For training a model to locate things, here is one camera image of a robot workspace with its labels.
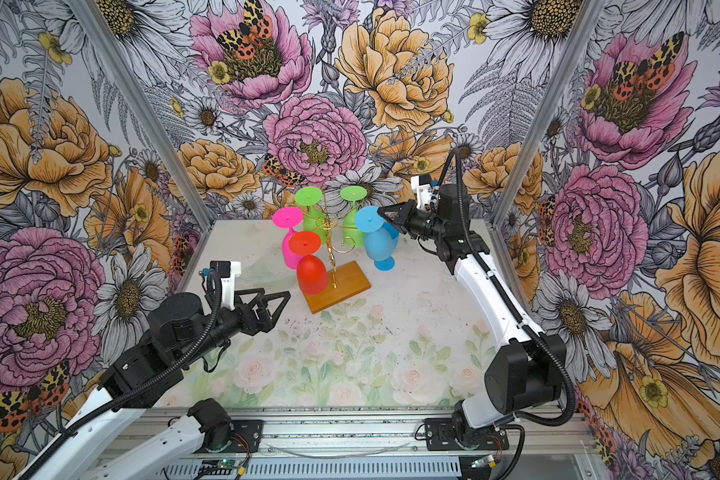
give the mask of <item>mounting plate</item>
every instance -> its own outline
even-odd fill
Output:
[[[496,432],[494,436],[485,436],[475,448],[465,448],[456,441],[456,431],[450,418],[427,418],[424,420],[424,433],[427,436],[427,450],[442,452],[445,450],[507,450],[507,435]]]
[[[248,442],[248,446],[251,449],[251,453],[259,451],[259,440],[261,440],[262,427],[264,421],[262,420],[235,420],[232,419],[232,433],[235,433]],[[209,452],[205,447],[200,447],[195,453],[245,453],[246,447],[232,437],[232,443],[220,452]]]

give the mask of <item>flower bud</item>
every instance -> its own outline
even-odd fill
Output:
[[[659,195],[666,195],[670,188],[677,187],[682,182],[682,163],[680,153],[675,153],[664,165],[659,168],[656,176],[659,185]]]
[[[668,270],[677,263],[677,249],[670,242],[661,242],[650,252],[653,263],[659,268]]]
[[[338,80],[338,70],[330,63],[322,63],[322,79],[332,84]]]

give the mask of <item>moth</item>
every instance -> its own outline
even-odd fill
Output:
[[[614,97],[618,101],[627,100],[632,93],[642,95],[643,91],[658,90],[675,73],[675,58],[680,53],[684,32],[672,35],[672,38],[662,43],[659,50],[651,58],[643,60],[640,64],[633,62],[618,62],[614,65]]]
[[[229,56],[249,61],[256,56],[256,47],[271,37],[272,18],[264,14],[261,0],[246,0],[238,29],[219,34],[216,41]]]

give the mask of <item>pink peony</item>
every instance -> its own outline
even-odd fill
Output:
[[[368,152],[355,114],[313,94],[291,98],[279,114],[264,120],[263,127],[269,153],[316,187],[347,170],[358,170]]]
[[[575,142],[585,151],[594,152],[604,162],[619,162],[624,168],[640,168],[680,134],[693,111],[682,108],[688,97],[696,62],[686,64],[688,37],[673,64],[675,71],[657,90],[635,88],[623,101],[616,100],[614,65],[618,62],[640,64],[659,50],[661,44],[648,40],[635,43],[634,37],[614,37],[595,61],[595,71],[584,80],[586,91],[581,99],[579,117],[573,120]]]
[[[221,16],[208,12],[208,17],[193,15],[190,20],[195,65],[209,69],[209,85],[222,90],[222,107],[241,113],[264,104],[283,101],[301,93],[312,80],[312,45],[307,34],[300,37],[282,7],[277,13],[262,0],[264,15],[272,20],[272,38],[257,47],[254,58],[239,60],[225,55],[216,41],[219,34],[237,30],[242,22],[243,8],[230,13],[224,7]]]
[[[26,392],[64,361],[72,375],[90,365],[104,280],[94,253],[56,230],[24,228],[0,240],[0,393]]]
[[[576,277],[598,300],[618,293],[646,252],[648,226],[639,211],[634,180],[616,166],[574,167],[555,196],[550,271]]]

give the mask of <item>pink wine glass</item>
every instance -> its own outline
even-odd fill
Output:
[[[296,270],[298,262],[302,261],[304,255],[297,255],[291,251],[288,242],[296,233],[294,226],[300,224],[304,220],[304,212],[295,206],[287,206],[281,208],[272,216],[272,222],[280,228],[287,228],[288,233],[282,239],[282,258],[286,261],[286,266],[291,270]]]

